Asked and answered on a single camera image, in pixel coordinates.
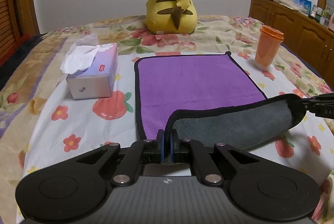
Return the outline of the orange plastic cup with lid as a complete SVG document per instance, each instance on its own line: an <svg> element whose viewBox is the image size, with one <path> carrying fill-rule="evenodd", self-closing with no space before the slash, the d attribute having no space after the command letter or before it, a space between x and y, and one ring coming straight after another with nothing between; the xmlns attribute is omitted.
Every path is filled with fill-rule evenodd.
<svg viewBox="0 0 334 224"><path fill-rule="evenodd" d="M255 65L259 69L266 71L283 41L284 33L268 25L263 25L260 28L260 36L255 54Z"/></svg>

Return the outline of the purple and grey towel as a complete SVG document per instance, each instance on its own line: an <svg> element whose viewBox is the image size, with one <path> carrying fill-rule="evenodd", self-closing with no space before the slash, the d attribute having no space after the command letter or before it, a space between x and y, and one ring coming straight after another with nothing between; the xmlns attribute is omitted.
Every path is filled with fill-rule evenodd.
<svg viewBox="0 0 334 224"><path fill-rule="evenodd" d="M252 149L298 125L306 114L295 94L268 98L229 52L137 60L135 116L141 139L176 133L204 146Z"/></svg>

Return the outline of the pink tissue box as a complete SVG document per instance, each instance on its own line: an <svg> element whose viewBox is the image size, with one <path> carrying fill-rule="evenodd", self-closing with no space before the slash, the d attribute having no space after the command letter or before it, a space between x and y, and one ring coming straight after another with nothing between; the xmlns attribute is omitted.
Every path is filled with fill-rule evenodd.
<svg viewBox="0 0 334 224"><path fill-rule="evenodd" d="M74 100L105 98L113 93L117 65L117 44L99 44L93 33L73 43L60 70Z"/></svg>

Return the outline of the blue picture box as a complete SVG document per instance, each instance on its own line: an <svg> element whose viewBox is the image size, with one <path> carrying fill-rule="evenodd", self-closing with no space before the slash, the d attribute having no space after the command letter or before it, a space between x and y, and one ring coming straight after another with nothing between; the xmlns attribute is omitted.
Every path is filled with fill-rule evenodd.
<svg viewBox="0 0 334 224"><path fill-rule="evenodd" d="M294 0L295 5L297 6L297 10L300 13L308 16L311 12L312 2L309 0Z"/></svg>

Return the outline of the brown wooden cabinet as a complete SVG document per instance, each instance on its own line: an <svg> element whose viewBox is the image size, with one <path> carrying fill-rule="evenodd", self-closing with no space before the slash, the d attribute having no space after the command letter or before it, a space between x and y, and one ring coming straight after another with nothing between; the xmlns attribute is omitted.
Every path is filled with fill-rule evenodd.
<svg viewBox="0 0 334 224"><path fill-rule="evenodd" d="M251 0L249 16L284 33L283 45L333 87L333 31L270 0Z"/></svg>

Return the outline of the floral bed sheet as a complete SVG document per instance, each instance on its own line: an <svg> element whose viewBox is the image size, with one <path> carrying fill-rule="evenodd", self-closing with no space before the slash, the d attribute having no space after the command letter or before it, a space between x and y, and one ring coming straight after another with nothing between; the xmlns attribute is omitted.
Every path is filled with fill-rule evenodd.
<svg viewBox="0 0 334 224"><path fill-rule="evenodd" d="M250 17L203 16L193 34L167 36L151 34L143 17L132 16L42 36L1 90L1 223L23 219L15 201L23 176L111 142L135 141L134 63L141 57L230 51L268 97L333 91L284 47L268 71L254 68L261 25ZM75 101L60 66L72 44L89 34L118 45L115 94Z"/></svg>

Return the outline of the brown wooden slatted wardrobe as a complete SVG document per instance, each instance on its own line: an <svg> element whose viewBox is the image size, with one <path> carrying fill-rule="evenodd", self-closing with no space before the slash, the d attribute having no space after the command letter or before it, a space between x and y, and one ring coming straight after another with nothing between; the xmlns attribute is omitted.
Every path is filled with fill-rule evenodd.
<svg viewBox="0 0 334 224"><path fill-rule="evenodd" d="M33 0L1 0L1 64L38 33Z"/></svg>

